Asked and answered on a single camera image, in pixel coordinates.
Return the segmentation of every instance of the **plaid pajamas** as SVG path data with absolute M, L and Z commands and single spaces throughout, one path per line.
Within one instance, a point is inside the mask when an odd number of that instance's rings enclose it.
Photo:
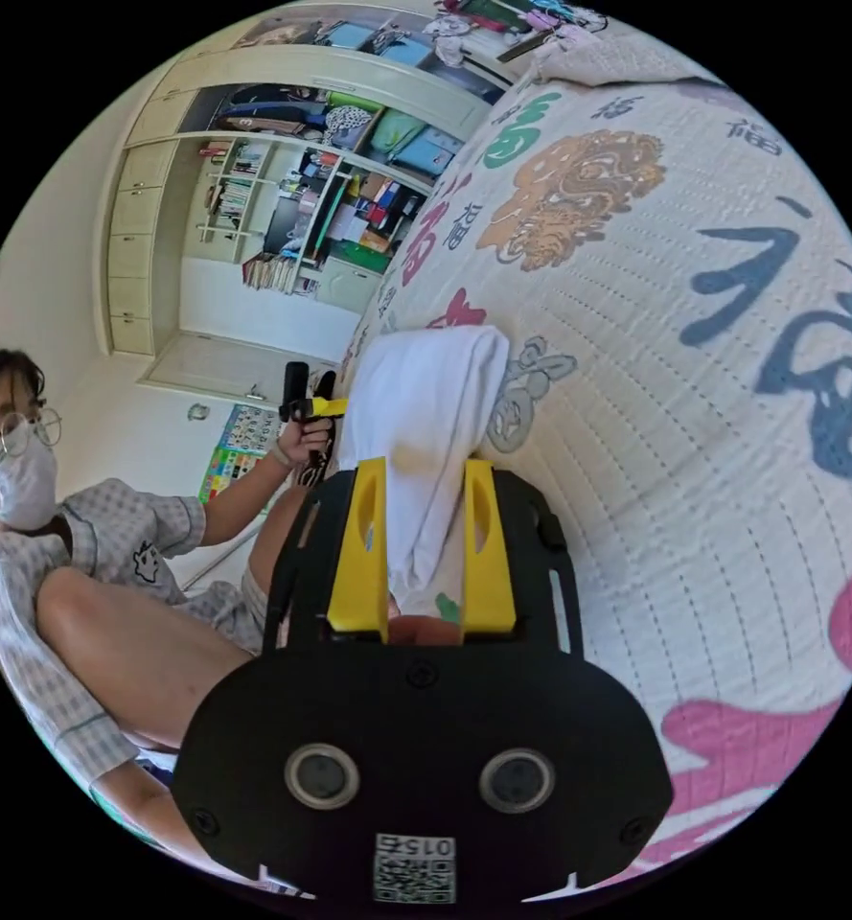
M 70 565 L 99 582 L 136 587 L 252 654 L 262 648 L 265 605 L 253 584 L 245 599 L 225 582 L 192 598 L 180 590 L 164 560 L 201 543 L 205 510 L 197 498 L 138 493 L 108 479 L 70 496 L 60 511 L 71 529 L 70 556 L 56 536 L 0 536 L 0 661 L 36 732 L 89 788 L 141 751 L 39 637 L 35 598 L 45 576 Z

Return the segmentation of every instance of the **cabinet door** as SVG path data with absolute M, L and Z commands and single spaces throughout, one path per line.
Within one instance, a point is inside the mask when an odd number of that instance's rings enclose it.
M 205 57 L 192 57 L 181 60 L 161 80 L 153 93 L 152 99 L 161 96 L 175 96 L 205 86 L 223 86 L 228 82 L 227 70 L 231 53 L 219 52 Z
M 147 319 L 128 319 L 113 316 L 112 347 L 117 352 L 131 352 L 134 355 L 153 355 L 150 340 L 150 322 Z
M 274 348 L 180 333 L 142 382 L 214 394 L 239 403 L 278 406 L 289 361 L 306 361 L 312 372 L 331 366 Z
M 368 309 L 380 280 L 377 272 L 330 258 L 323 266 L 317 300 L 362 314 Z
M 206 68 L 192 77 L 198 80 L 197 87 L 193 88 L 220 83 L 268 82 L 336 90 L 399 109 L 462 141 L 476 132 L 491 108 L 467 90 L 440 77 L 410 70 L 381 57 L 340 48 L 260 46 L 211 55 L 206 62 L 208 60 L 212 68 L 223 73 L 223 79 L 218 79 Z
M 195 97 L 195 92 L 178 93 L 164 99 L 151 97 L 151 101 L 142 108 L 126 144 L 156 141 L 176 134 L 179 123 Z
M 119 192 L 112 206 L 112 233 L 151 233 L 157 222 L 160 189 L 132 189 Z
M 150 280 L 147 278 L 109 278 L 109 312 L 124 319 L 150 317 Z
M 176 150 L 175 141 L 162 144 L 146 144 L 126 153 L 126 162 L 119 176 L 119 191 L 134 189 L 156 189 L 164 184 L 164 177 Z
M 147 278 L 150 275 L 150 234 L 109 238 L 106 274 L 110 278 Z
M 208 38 L 197 42 L 192 48 L 187 48 L 186 51 L 179 56 L 179 60 L 204 58 L 206 55 L 213 55 L 217 52 L 230 51 L 234 45 L 253 28 L 253 26 L 263 19 L 265 19 L 265 14 L 252 16 L 249 19 L 244 19 L 242 22 L 235 23 L 233 26 L 228 26 L 226 29 L 221 29 L 220 32 L 215 32 L 214 35 L 210 35 Z

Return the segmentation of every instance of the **hand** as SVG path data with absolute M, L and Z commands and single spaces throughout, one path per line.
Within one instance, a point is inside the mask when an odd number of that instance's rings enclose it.
M 390 645 L 460 645 L 461 628 L 437 616 L 389 616 L 387 641 Z
M 332 428 L 332 419 L 318 419 L 305 425 L 289 422 L 279 437 L 279 447 L 295 466 L 299 466 L 308 462 L 312 450 L 326 448 Z

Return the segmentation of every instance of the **screw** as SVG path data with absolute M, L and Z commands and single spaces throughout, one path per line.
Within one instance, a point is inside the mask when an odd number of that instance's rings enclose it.
M 193 821 L 196 823 L 199 833 L 204 837 L 214 837 L 220 830 L 218 827 L 218 820 L 211 812 L 206 811 L 204 808 L 196 808 L 193 810 Z
M 649 817 L 635 817 L 628 821 L 620 832 L 620 842 L 625 846 L 637 846 L 649 837 L 653 830 L 653 821 Z
M 406 682 L 417 690 L 425 690 L 438 680 L 438 671 L 427 661 L 414 661 L 406 672 Z

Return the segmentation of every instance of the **face mask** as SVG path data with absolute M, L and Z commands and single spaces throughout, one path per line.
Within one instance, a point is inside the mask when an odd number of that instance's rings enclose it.
M 0 453 L 0 521 L 14 530 L 38 530 L 54 516 L 58 461 L 32 429 L 26 449 L 14 457 Z

